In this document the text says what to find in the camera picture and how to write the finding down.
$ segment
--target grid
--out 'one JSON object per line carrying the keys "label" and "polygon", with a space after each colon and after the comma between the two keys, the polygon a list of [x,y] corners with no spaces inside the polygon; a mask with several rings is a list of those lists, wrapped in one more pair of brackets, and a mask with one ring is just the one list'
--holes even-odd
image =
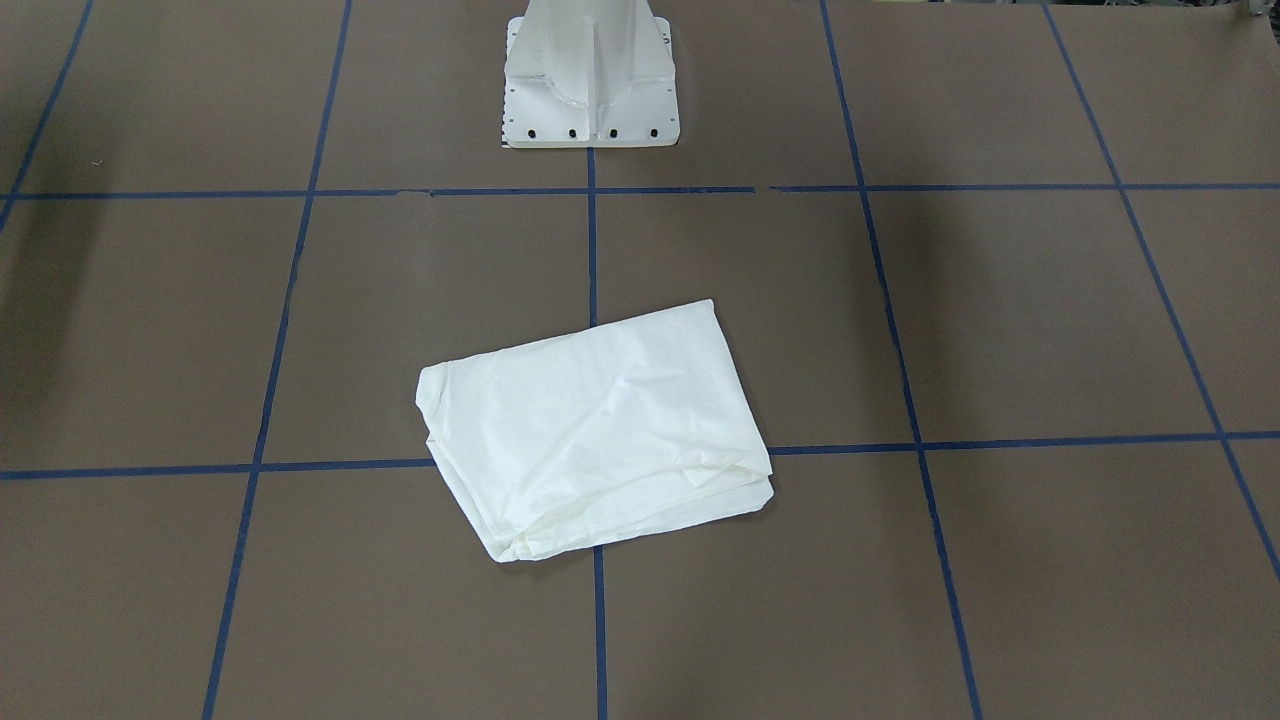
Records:
{"label": "grid", "polygon": [[[1208,387],[1202,377],[1199,365],[1197,364],[1196,355],[1192,348],[1192,343],[1183,329],[1183,324],[1179,320],[1179,315],[1169,291],[1165,287],[1165,282],[1161,277],[1160,268],[1157,265],[1156,258],[1152,254],[1151,247],[1147,243],[1146,236],[1143,233],[1142,224],[1139,223],[1138,214],[1130,201],[1130,192],[1152,191],[1152,190],[1183,190],[1183,191],[1249,191],[1249,190],[1280,190],[1280,183],[1267,183],[1267,182],[1248,182],[1248,183],[1224,183],[1224,182],[1203,182],[1203,183],[1128,183],[1125,182],[1120,172],[1116,168],[1116,163],[1112,158],[1111,150],[1108,149],[1107,141],[1103,137],[1101,126],[1094,115],[1093,108],[1089,104],[1087,95],[1087,88],[1082,83],[1079,76],[1076,74],[1075,65],[1066,44],[1059,31],[1059,27],[1053,18],[1053,12],[1051,6],[1043,6],[1043,17],[1052,37],[1056,42],[1057,50],[1061,54],[1061,59],[1066,72],[1070,76],[1071,83],[1074,86],[1075,94],[1079,99],[1080,106],[1088,118],[1088,123],[1092,132],[1097,140],[1098,151],[1101,152],[1106,167],[1111,174],[1112,182],[1110,183],[973,183],[973,184],[874,184],[869,183],[863,172],[863,161],[859,154],[858,136],[854,127],[852,114],[850,111],[850,100],[846,96],[846,86],[844,74],[840,65],[840,58],[836,50],[836,40],[832,32],[832,22],[829,17],[828,4],[826,0],[819,1],[820,17],[823,23],[823,32],[827,41],[827,50],[831,59],[832,70],[832,88],[835,95],[838,97],[838,104],[842,113],[845,132],[847,136],[847,151],[852,161],[854,168],[854,183],[852,184],[809,184],[809,186],[790,186],[778,184],[769,186],[765,190],[759,190],[754,186],[666,186],[666,187],[600,187],[596,183],[596,158],[593,150],[585,152],[586,164],[586,184],[585,187],[516,187],[516,188],[490,188],[490,187],[398,187],[398,188],[349,188],[349,190],[320,190],[317,188],[320,168],[325,151],[325,140],[329,127],[329,119],[333,110],[334,97],[340,82],[340,69],[343,60],[343,51],[347,41],[347,32],[352,14],[352,0],[346,0],[343,6],[340,28],[338,32],[338,42],[333,54],[333,65],[329,77],[328,92],[324,101],[324,108],[321,110],[321,119],[319,127],[319,135],[315,142],[314,159],[311,164],[310,178],[306,188],[301,190],[259,190],[259,191],[173,191],[173,192],[52,192],[52,193],[24,193],[23,183],[31,169],[32,160],[40,146],[41,138],[49,124],[49,119],[52,115],[59,95],[63,90],[68,73],[73,67],[77,50],[79,47],[81,40],[84,35],[84,29],[91,22],[93,0],[87,0],[83,12],[79,17],[79,22],[76,27],[74,36],[70,40],[65,60],[58,74],[58,78],[49,94],[47,102],[45,104],[44,111],[40,115],[36,129],[27,145],[26,154],[22,158],[22,164],[18,169],[17,177],[14,178],[9,192],[3,196],[4,206],[0,210],[0,231],[4,229],[5,223],[13,208],[19,202],[69,202],[69,201],[82,201],[82,200],[108,200],[108,201],[129,201],[129,200],[219,200],[219,199],[252,199],[252,197],[297,197],[303,200],[302,215],[298,222],[297,240],[293,249],[292,264],[289,270],[289,277],[285,283],[284,290],[284,302],[280,310],[279,328],[275,337],[274,355],[270,365],[270,374],[266,383],[266,393],[262,400],[261,409],[261,423],[257,432],[257,438],[255,443],[253,456],[248,462],[239,464],[206,464],[206,465],[165,465],[165,466],[133,466],[133,468],[68,468],[68,469],[40,469],[40,470],[23,470],[23,469],[6,469],[0,470],[0,480],[52,480],[52,479],[73,479],[73,478],[113,478],[113,477],[148,477],[148,475],[218,475],[218,474],[247,474],[248,483],[244,491],[243,506],[239,519],[239,530],[236,542],[234,556],[232,561],[230,574],[227,583],[227,594],[221,612],[221,620],[218,629],[216,644],[214,651],[214,657],[209,674],[209,687],[205,698],[204,716],[206,719],[214,716],[215,703],[218,700],[219,679],[221,674],[221,664],[225,653],[227,639],[230,633],[230,623],[233,611],[236,607],[236,596],[239,579],[239,571],[244,557],[246,543],[250,537],[250,529],[252,524],[253,503],[257,491],[259,478],[265,473],[291,473],[291,471],[326,471],[326,470],[358,470],[358,469],[393,469],[393,468],[428,468],[434,466],[430,459],[425,457],[407,457],[407,459],[370,459],[370,460],[348,460],[348,461],[291,461],[291,462],[268,462],[265,461],[265,448],[266,441],[270,430],[271,413],[276,395],[276,384],[280,375],[282,359],[284,356],[288,328],[289,328],[289,314],[291,314],[291,301],[293,297],[293,290],[298,279],[298,268],[302,256],[306,250],[307,231],[311,219],[311,211],[314,201],[317,197],[390,197],[399,193],[424,193],[429,196],[448,197],[448,196],[499,196],[499,195],[549,195],[549,196],[582,196],[586,199],[588,208],[588,272],[589,272],[589,318],[590,325],[594,327],[599,322],[598,311],[598,297],[599,297],[599,275],[598,275],[598,211],[596,200],[600,196],[609,195],[737,195],[737,193],[756,193],[756,192],[783,192],[783,193],[847,193],[856,195],[858,202],[861,206],[861,213],[865,219],[867,234],[869,238],[869,251],[872,254],[876,269],[876,277],[879,283],[879,290],[883,297],[884,305],[884,322],[888,328],[888,333],[892,341],[892,346],[896,352],[896,361],[899,373],[901,375],[901,395],[905,404],[908,420],[911,430],[911,442],[890,442],[890,443],[860,443],[860,445],[788,445],[788,446],[774,446],[769,448],[771,455],[774,456],[787,456],[787,455],[852,455],[852,454],[911,454],[914,455],[918,468],[920,482],[923,484],[923,492],[928,503],[928,515],[933,527],[933,541],[936,543],[936,550],[938,555],[940,571],[942,574],[943,584],[946,588],[947,602],[951,610],[951,620],[955,632],[955,641],[959,647],[959,653],[963,664],[963,673],[965,676],[965,684],[969,694],[970,710],[975,719],[983,716],[983,708],[979,694],[979,678],[977,676],[973,662],[970,660],[969,644],[965,635],[964,618],[961,612],[963,602],[956,592],[955,583],[952,580],[951,561],[947,552],[946,534],[943,532],[942,515],[938,509],[937,500],[934,497],[933,482],[929,471],[929,452],[937,451],[957,451],[957,450],[1001,450],[1001,448],[1029,448],[1029,447],[1082,447],[1082,446],[1108,446],[1108,445],[1158,445],[1158,443],[1217,443],[1221,447],[1222,456],[1230,468],[1230,471],[1238,486],[1240,500],[1243,501],[1253,525],[1257,530],[1258,542],[1261,543],[1263,551],[1266,552],[1271,568],[1280,580],[1280,557],[1276,555],[1275,546],[1263,523],[1262,515],[1254,502],[1253,493],[1251,492],[1248,480],[1244,471],[1240,469],[1240,464],[1236,460],[1235,451],[1233,450],[1233,443],[1249,442],[1249,441],[1263,441],[1263,439],[1280,439],[1280,430],[1258,428],[1253,430],[1240,430],[1240,432],[1228,432],[1224,423],[1219,418],[1219,413],[1215,407],[1213,400],[1210,395]],[[886,273],[886,263],[881,252],[881,243],[877,236],[877,227],[874,220],[874,213],[872,208],[872,195],[878,192],[1002,192],[1002,191],[1080,191],[1080,192],[1115,192],[1119,195],[1125,214],[1128,217],[1129,224],[1132,225],[1134,240],[1140,247],[1142,255],[1146,260],[1147,268],[1151,273],[1151,282],[1153,283],[1156,291],[1158,292],[1161,304],[1166,311],[1167,320],[1171,324],[1180,350],[1184,355],[1185,363],[1194,378],[1198,395],[1203,402],[1204,410],[1212,424],[1212,432],[1204,433],[1170,433],[1170,434],[1133,434],[1133,436],[1093,436],[1093,437],[1016,437],[1006,439],[974,439],[974,441],[928,441],[923,437],[920,430],[920,421],[916,413],[915,400],[911,389],[910,373],[908,368],[906,355],[902,350],[902,338],[900,336],[899,323],[895,316],[893,299],[890,287],[890,281]],[[608,716],[608,673],[605,661],[605,602],[604,602],[604,587],[605,587],[605,548],[595,547],[593,553],[593,569],[595,579],[595,633],[596,633],[596,700],[598,700],[598,716],[603,720]]]}

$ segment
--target folded cloth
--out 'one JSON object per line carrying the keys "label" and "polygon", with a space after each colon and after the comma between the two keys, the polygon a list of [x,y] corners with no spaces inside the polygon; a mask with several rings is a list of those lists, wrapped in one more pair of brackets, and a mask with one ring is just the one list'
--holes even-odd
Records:
{"label": "folded cloth", "polygon": [[498,562],[759,510],[773,496],[710,300],[422,370],[417,406]]}

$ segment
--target white cloth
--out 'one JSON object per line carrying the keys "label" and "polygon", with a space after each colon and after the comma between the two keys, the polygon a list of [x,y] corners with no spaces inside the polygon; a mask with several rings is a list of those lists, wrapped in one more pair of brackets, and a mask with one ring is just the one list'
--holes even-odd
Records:
{"label": "white cloth", "polygon": [[751,512],[773,496],[710,300],[433,365],[417,406],[498,562]]}

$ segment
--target metal object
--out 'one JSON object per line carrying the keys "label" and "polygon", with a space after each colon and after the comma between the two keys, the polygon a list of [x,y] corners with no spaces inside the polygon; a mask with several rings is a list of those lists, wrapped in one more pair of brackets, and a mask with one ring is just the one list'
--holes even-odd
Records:
{"label": "metal object", "polygon": [[646,0],[530,0],[507,26],[503,145],[650,147],[680,137],[671,24]]}

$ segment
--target white mounting plate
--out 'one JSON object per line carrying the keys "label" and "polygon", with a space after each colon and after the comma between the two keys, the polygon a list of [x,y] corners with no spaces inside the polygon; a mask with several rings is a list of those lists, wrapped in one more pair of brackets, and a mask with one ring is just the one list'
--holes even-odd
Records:
{"label": "white mounting plate", "polygon": [[[508,55],[524,19],[507,23]],[[671,23],[654,20],[669,54]],[[508,78],[504,92],[503,147],[660,147],[680,138],[675,81],[634,83],[604,109],[596,137],[585,131],[586,106],[566,102],[545,82]]]}

